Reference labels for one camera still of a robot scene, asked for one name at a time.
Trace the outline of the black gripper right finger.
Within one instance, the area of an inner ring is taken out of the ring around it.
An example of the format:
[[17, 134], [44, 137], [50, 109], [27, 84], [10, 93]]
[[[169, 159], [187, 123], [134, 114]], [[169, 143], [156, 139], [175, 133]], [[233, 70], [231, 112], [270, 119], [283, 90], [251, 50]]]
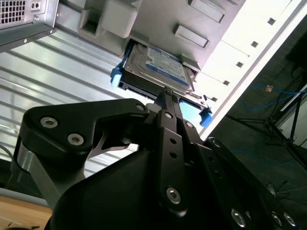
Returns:
[[172, 95], [172, 104], [194, 172], [205, 177], [209, 229], [301, 229], [298, 221], [225, 145], [215, 138], [200, 139], [192, 124], [183, 119], [178, 96]]

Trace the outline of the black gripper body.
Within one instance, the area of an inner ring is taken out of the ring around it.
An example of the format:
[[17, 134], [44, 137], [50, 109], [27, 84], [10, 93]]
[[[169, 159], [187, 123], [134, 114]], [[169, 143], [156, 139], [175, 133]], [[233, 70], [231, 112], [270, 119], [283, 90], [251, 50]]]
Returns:
[[178, 185], [160, 185], [157, 157], [138, 151], [74, 185], [58, 201], [49, 230], [210, 230], [205, 177], [192, 166], [176, 171], [179, 156], [166, 157]]

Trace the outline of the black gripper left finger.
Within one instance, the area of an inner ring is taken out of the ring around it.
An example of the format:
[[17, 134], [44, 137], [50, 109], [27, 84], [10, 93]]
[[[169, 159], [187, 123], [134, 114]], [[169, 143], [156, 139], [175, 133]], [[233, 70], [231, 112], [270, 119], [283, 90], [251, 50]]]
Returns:
[[42, 106], [22, 120], [14, 153], [54, 211], [63, 194], [79, 182], [138, 151], [157, 157], [160, 185], [178, 181], [167, 171], [168, 153], [183, 173], [184, 141], [172, 104], [162, 91], [153, 104], [135, 99]]

